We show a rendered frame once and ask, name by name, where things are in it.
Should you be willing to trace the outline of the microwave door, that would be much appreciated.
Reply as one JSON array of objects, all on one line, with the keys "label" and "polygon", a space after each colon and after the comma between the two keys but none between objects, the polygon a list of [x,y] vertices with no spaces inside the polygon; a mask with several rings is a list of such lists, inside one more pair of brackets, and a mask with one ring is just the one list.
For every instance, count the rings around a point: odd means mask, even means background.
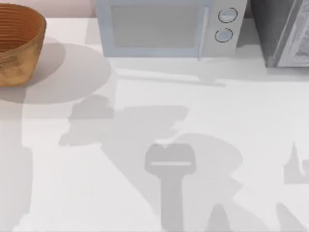
[{"label": "microwave door", "polygon": [[198,58],[204,8],[212,6],[212,0],[96,0],[103,54]]}]

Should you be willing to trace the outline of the round microwave knob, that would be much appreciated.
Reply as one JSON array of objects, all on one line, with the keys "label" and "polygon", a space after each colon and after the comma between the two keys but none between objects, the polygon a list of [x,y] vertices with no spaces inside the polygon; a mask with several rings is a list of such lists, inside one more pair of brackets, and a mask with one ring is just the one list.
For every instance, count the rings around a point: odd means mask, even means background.
[{"label": "round microwave knob", "polygon": [[231,23],[238,17],[238,12],[235,8],[222,9],[218,14],[218,19],[222,23]]},{"label": "round microwave knob", "polygon": [[219,43],[226,43],[233,38],[233,31],[231,29],[225,28],[216,31],[214,35],[215,39]]}]

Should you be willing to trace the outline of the pale microwave oven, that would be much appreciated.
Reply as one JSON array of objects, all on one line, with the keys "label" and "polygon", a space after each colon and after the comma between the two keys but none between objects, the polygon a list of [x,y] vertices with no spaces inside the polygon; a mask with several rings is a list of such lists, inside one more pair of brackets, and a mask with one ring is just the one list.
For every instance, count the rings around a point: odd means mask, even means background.
[{"label": "pale microwave oven", "polygon": [[[212,3],[213,6],[209,11],[202,58],[232,56],[237,48],[239,34],[247,6],[247,0],[212,0]],[[231,23],[222,23],[218,19],[219,12],[226,8],[235,8],[237,10],[238,17],[235,21]],[[233,31],[233,38],[226,43],[219,43],[216,41],[214,35],[216,31],[225,28]]]}]

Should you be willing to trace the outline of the brown woven basket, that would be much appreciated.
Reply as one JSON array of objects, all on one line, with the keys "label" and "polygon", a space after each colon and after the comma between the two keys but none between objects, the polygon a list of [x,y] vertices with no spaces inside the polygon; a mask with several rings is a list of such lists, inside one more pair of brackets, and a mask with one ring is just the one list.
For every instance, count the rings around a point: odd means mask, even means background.
[{"label": "brown woven basket", "polygon": [[41,55],[47,22],[38,11],[0,3],[0,87],[28,82]]}]

